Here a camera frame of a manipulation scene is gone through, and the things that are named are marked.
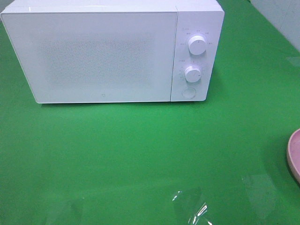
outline white microwave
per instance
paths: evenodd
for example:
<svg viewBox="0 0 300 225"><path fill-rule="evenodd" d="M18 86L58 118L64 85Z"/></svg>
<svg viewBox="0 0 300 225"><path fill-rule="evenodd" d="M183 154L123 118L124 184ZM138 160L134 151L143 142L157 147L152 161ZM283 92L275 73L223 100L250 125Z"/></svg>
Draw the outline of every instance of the white microwave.
<svg viewBox="0 0 300 225"><path fill-rule="evenodd" d="M15 0L1 13L38 103L203 101L215 0Z"/></svg>

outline green floor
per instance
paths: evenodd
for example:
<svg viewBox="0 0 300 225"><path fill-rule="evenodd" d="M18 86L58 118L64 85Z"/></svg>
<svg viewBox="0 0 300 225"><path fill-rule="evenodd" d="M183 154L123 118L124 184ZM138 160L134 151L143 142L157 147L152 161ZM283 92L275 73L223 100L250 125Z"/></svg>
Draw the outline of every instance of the green floor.
<svg viewBox="0 0 300 225"><path fill-rule="evenodd" d="M39 105L0 24L0 225L184 225L206 207L194 224L300 223L300 54L248 1L220 4L195 103Z"/></svg>

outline pink plate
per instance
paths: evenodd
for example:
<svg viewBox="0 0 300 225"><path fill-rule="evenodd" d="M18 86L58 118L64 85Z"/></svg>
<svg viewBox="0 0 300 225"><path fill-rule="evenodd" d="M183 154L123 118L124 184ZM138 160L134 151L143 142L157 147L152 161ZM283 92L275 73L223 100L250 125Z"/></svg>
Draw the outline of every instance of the pink plate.
<svg viewBox="0 0 300 225"><path fill-rule="evenodd" d="M287 161L297 181L300 183L300 129L290 137L287 145Z"/></svg>

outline timer knob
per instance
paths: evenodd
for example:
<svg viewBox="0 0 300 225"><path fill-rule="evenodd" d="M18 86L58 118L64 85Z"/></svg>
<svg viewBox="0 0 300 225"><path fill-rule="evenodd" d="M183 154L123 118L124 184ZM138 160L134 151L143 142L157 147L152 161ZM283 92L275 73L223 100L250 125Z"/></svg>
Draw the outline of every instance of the timer knob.
<svg viewBox="0 0 300 225"><path fill-rule="evenodd" d="M207 41L202 35L193 36L188 41L188 48L191 54L200 55L206 50Z"/></svg>
<svg viewBox="0 0 300 225"><path fill-rule="evenodd" d="M201 79L201 71L199 67L190 66L184 72L187 82L195 83Z"/></svg>

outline microwave door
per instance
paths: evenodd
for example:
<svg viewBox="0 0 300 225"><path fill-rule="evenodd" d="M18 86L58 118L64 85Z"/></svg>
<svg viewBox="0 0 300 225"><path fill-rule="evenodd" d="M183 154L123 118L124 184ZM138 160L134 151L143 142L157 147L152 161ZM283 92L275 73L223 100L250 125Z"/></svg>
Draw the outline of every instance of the microwave door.
<svg viewBox="0 0 300 225"><path fill-rule="evenodd" d="M170 101L176 12L4 14L39 103Z"/></svg>

